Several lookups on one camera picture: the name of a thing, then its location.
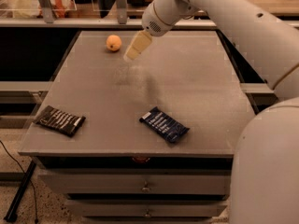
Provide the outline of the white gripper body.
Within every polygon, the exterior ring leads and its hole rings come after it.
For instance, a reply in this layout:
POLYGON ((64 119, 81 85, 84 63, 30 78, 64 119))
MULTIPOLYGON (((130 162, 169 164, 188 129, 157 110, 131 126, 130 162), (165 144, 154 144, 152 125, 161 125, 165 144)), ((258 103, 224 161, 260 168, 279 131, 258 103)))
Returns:
POLYGON ((152 2, 142 15, 142 27, 152 36, 163 36, 171 28, 171 15, 169 7, 160 7, 152 2))

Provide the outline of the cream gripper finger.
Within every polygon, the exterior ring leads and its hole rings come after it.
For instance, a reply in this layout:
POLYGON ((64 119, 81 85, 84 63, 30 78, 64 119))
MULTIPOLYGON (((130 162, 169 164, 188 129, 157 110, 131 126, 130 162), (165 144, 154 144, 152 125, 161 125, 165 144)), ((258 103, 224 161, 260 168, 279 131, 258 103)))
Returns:
POLYGON ((133 37, 130 45, 124 53, 123 59, 127 62, 136 59, 152 42, 152 36, 149 32, 138 31, 133 37))

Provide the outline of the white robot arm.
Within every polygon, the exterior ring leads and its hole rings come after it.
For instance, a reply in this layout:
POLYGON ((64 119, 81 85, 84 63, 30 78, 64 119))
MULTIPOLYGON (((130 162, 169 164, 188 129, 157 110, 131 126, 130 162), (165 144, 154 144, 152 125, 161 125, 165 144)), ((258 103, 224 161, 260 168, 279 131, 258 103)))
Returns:
POLYGON ((299 30, 247 0, 153 0, 126 58, 202 9, 239 53, 236 71, 278 102, 253 118, 235 148, 230 224, 298 224, 299 30))

